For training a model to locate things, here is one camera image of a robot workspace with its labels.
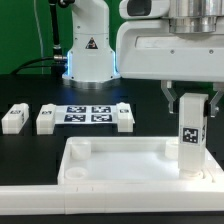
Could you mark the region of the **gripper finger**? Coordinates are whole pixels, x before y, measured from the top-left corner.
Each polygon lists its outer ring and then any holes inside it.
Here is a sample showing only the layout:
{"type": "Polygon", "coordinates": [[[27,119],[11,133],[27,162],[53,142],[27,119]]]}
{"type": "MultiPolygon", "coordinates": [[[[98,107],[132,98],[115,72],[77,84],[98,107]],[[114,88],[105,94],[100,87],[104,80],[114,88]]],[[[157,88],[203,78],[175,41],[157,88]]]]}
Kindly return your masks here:
{"type": "Polygon", "coordinates": [[[179,112],[179,99],[173,88],[173,82],[169,80],[161,81],[161,90],[168,100],[168,109],[171,114],[179,112]]]}
{"type": "Polygon", "coordinates": [[[210,101],[210,117],[214,118],[219,112],[218,102],[224,96],[224,83],[214,83],[213,90],[215,95],[210,101]]]}

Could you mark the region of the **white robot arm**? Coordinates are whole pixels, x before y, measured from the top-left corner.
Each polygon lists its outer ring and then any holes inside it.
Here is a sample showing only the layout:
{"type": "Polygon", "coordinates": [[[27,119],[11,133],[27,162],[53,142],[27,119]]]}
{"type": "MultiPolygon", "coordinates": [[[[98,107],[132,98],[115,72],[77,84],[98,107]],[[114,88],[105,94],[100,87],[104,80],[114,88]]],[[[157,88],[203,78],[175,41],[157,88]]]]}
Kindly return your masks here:
{"type": "Polygon", "coordinates": [[[73,46],[63,78],[94,88],[119,76],[159,80],[176,112],[174,81],[211,82],[207,107],[218,112],[224,96],[224,0],[121,0],[125,20],[109,45],[109,8],[104,0],[69,0],[73,46]]]}

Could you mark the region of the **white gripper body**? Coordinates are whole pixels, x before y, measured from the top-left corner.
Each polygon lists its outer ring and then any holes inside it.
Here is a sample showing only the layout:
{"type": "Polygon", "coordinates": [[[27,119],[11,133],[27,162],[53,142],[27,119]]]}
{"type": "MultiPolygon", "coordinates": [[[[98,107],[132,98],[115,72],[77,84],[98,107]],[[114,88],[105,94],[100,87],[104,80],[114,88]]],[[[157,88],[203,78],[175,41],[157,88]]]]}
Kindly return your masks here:
{"type": "Polygon", "coordinates": [[[128,21],[116,40],[124,78],[224,82],[224,18],[212,33],[173,34],[166,20],[128,21]]]}

